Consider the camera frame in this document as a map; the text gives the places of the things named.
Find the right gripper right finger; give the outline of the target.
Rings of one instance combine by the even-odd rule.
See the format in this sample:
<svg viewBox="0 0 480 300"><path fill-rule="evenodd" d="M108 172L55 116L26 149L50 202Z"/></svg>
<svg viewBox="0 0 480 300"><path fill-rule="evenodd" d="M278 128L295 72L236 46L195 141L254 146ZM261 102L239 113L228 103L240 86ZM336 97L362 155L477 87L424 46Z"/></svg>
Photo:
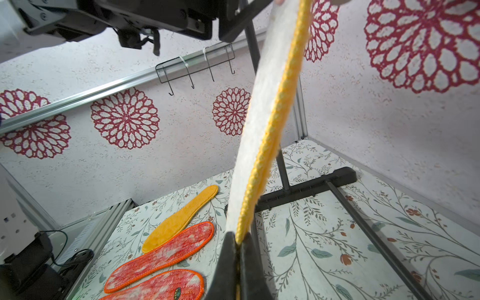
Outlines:
<svg viewBox="0 0 480 300"><path fill-rule="evenodd" d="M239 250L239 291L241 300L273 300L261 265L259 252L248 232Z"/></svg>

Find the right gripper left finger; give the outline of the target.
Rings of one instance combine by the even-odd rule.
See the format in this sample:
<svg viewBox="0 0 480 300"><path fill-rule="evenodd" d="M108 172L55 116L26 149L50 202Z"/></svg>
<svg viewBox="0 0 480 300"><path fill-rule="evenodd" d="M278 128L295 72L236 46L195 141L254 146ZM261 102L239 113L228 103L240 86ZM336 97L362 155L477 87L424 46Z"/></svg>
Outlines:
<svg viewBox="0 0 480 300"><path fill-rule="evenodd" d="M238 246L234 232L227 232L222 242L211 285L205 300L236 300L238 285Z"/></svg>

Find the yellow trimmed white insole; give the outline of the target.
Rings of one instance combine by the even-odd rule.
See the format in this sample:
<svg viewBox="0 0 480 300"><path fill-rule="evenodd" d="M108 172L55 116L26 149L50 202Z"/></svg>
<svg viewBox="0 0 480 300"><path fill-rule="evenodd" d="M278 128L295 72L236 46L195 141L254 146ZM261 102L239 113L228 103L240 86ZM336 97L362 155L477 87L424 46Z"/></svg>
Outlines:
<svg viewBox="0 0 480 300"><path fill-rule="evenodd" d="M313 20L312 1L274 4L232 174L227 233L240 245L250 230L296 94Z"/></svg>

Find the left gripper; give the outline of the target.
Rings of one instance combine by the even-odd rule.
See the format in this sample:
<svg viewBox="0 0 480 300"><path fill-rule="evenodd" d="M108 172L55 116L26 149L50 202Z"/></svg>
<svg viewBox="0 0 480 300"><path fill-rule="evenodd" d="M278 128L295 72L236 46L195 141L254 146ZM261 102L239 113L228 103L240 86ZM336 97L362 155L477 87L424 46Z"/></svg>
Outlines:
<svg viewBox="0 0 480 300"><path fill-rule="evenodd" d="M213 35L213 21L219 21L219 40L232 43L253 18L272 0L256 0L239 8L239 1L158 1L159 27L198 40Z"/></svg>

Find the yellow shoe insole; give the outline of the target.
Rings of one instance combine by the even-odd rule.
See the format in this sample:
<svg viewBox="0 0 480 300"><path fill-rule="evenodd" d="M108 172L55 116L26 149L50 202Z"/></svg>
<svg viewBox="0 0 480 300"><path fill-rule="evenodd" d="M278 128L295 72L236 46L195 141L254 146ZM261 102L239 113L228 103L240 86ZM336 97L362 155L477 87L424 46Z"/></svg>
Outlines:
<svg viewBox="0 0 480 300"><path fill-rule="evenodd" d="M147 254L152 250L162 246L182 230L184 230L187 225L190 224L195 214L204 205L211 201L217 195L218 191L219 187L217 185L206 187L179 211L165 219L146 238L142 245L142 253Z"/></svg>

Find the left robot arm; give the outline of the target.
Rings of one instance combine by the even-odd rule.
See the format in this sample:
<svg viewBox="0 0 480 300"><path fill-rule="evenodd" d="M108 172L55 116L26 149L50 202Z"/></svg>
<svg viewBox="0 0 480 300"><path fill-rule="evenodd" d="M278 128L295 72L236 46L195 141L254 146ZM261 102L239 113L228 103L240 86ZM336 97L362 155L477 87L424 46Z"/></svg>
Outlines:
<svg viewBox="0 0 480 300"><path fill-rule="evenodd" d="M112 28L124 48L152 43L160 55L160 31L210 40L213 21L219 40L232 43L269 1L8 1L30 36L80 42Z"/></svg>

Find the red orange insole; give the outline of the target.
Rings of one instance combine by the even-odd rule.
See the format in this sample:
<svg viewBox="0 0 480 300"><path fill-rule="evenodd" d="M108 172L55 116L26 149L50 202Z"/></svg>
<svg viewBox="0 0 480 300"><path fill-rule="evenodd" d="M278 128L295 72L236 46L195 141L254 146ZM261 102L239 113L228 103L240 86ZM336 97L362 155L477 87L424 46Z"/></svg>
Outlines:
<svg viewBox="0 0 480 300"><path fill-rule="evenodd" d="M214 233L215 226L209 221L188 227L163 245L118 267L108 277L104 292L120 291L156 271L184 261L210 242Z"/></svg>

